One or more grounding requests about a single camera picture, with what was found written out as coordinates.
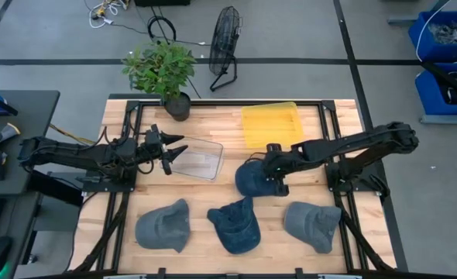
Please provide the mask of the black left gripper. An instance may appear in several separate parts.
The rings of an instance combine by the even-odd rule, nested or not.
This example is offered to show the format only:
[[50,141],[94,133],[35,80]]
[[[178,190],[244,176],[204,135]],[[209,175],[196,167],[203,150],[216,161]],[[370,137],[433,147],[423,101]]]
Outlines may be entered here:
[[[157,124],[152,124],[150,129],[144,132],[145,141],[136,149],[136,169],[141,174],[150,174],[154,169],[154,160],[159,160],[164,166],[166,175],[172,174],[170,163],[180,156],[188,145],[167,149],[166,146],[178,142],[184,138],[182,135],[170,135],[159,129]],[[150,170],[144,171],[140,164],[148,163],[151,165]]]

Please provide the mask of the navy denim baseball cap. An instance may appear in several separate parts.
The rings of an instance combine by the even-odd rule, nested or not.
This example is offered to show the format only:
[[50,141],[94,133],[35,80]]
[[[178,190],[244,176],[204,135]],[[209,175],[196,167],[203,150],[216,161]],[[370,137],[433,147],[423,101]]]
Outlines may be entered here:
[[247,253],[260,243],[261,232],[250,197],[221,208],[211,208],[207,218],[214,225],[222,245],[231,254]]
[[235,186],[243,196],[277,196],[277,183],[264,174],[259,160],[246,162],[237,169]]

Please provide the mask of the grey baseball cap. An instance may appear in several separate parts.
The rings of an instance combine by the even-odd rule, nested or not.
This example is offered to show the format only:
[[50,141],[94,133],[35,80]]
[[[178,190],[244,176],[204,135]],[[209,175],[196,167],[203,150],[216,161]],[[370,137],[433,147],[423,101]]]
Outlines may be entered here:
[[330,253],[342,210],[335,206],[319,206],[294,201],[284,215],[284,230],[312,246],[316,253]]
[[181,253],[191,234],[189,207],[184,199],[142,215],[135,225],[136,242],[150,250]]

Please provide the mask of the clear plastic tray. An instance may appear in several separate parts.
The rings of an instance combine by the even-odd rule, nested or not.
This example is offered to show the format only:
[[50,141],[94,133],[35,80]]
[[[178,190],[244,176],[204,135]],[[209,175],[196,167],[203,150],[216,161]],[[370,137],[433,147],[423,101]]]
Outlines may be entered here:
[[187,145],[170,165],[173,173],[213,181],[223,164],[224,147],[220,143],[185,136],[167,146],[175,149]]

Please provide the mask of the black plant pot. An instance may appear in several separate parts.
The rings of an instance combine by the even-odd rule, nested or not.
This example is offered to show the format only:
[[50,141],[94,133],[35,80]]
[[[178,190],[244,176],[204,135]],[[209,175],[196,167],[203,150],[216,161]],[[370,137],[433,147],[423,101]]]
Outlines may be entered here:
[[164,108],[174,120],[183,122],[190,116],[191,99],[181,92],[178,97],[165,101]]

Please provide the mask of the yellow plastic tray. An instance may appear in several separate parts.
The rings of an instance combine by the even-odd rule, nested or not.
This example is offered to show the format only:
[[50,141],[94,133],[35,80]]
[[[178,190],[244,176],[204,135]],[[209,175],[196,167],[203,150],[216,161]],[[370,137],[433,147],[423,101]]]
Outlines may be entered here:
[[241,116],[248,148],[264,148],[268,143],[290,146],[304,138],[301,117],[294,102],[244,106]]

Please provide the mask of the green leafy plant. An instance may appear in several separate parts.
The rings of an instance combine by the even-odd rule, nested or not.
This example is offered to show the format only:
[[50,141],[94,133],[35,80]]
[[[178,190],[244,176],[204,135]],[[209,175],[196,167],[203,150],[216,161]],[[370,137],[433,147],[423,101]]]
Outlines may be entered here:
[[122,73],[129,79],[129,87],[147,94],[159,95],[164,101],[180,97],[180,88],[194,76],[192,52],[177,43],[151,43],[129,52],[122,64]]

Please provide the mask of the black floor fan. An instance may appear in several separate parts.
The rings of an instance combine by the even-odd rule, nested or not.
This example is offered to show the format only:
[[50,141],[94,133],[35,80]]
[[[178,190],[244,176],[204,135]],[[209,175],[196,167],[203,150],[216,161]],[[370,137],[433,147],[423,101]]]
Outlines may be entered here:
[[[238,61],[235,57],[235,48],[240,36],[241,18],[234,6],[221,10],[215,25],[211,40],[208,66],[216,79],[210,85],[211,91],[225,87],[236,81],[238,77]],[[228,74],[228,69],[233,66],[233,78],[223,84],[217,85],[222,76]]]

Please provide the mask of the black control box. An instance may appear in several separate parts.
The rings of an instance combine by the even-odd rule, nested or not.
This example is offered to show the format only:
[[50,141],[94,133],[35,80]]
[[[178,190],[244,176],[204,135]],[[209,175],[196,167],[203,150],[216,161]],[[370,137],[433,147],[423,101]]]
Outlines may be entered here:
[[28,189],[38,191],[45,196],[58,199],[77,207],[81,207],[84,200],[80,188],[62,182],[56,177],[42,174],[37,170],[30,171]]

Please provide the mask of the black side desk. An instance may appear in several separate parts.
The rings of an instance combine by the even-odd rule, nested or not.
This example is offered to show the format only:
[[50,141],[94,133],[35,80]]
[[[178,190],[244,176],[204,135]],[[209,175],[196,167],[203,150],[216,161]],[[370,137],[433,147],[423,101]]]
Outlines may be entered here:
[[24,139],[46,135],[60,93],[0,90],[0,95],[18,111],[16,116],[0,116],[0,131],[7,123],[11,123],[21,132],[0,144],[0,150],[8,154],[2,166],[5,179],[0,181],[0,196],[19,195],[26,191],[30,180],[30,174],[19,166],[17,160],[21,143]]

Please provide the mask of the blue storage bin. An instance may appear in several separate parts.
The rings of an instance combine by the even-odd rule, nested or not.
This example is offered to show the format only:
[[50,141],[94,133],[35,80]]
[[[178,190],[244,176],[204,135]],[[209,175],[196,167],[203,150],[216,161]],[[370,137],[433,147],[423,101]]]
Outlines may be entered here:
[[418,59],[457,61],[457,12],[421,12],[408,34]]
[[415,85],[426,115],[457,115],[457,63],[424,64]]

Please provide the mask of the black aluminium table frame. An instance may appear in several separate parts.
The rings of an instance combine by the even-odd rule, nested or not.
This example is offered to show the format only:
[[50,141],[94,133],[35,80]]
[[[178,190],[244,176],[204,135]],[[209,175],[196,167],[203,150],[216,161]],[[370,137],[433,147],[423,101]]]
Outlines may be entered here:
[[[136,190],[129,198],[126,219],[109,240],[104,269],[118,263],[118,274],[135,275],[144,279],[160,276],[165,279],[315,279],[315,274],[344,274],[347,267],[342,248],[341,233],[337,229],[330,254],[318,254],[309,245],[295,239],[283,230],[286,207],[294,201],[316,205],[334,205],[334,196],[328,189],[325,168],[309,170],[286,177],[290,186],[287,197],[257,198],[254,211],[262,233],[261,243],[254,250],[241,255],[227,252],[214,226],[206,218],[210,208],[219,208],[236,202],[242,196],[235,189],[237,167],[251,153],[247,149],[242,126],[242,107],[252,100],[194,101],[190,118],[175,122],[155,101],[145,102],[140,131],[156,123],[166,133],[182,134],[220,143],[224,147],[222,167],[214,180],[182,174],[166,176],[156,164],[149,175],[138,174]],[[354,100],[295,101],[305,139],[319,139],[327,135],[348,136],[363,131]],[[184,198],[189,204],[191,237],[182,253],[174,250],[143,249],[136,242],[134,228],[137,219],[156,208],[173,204]],[[112,198],[101,193],[94,196],[82,209],[74,241],[74,252],[69,269],[76,269],[101,237],[105,211],[111,202],[117,211],[121,195]],[[372,191],[354,193],[356,214],[363,235],[381,259],[391,267],[396,263],[387,214],[380,196]]]

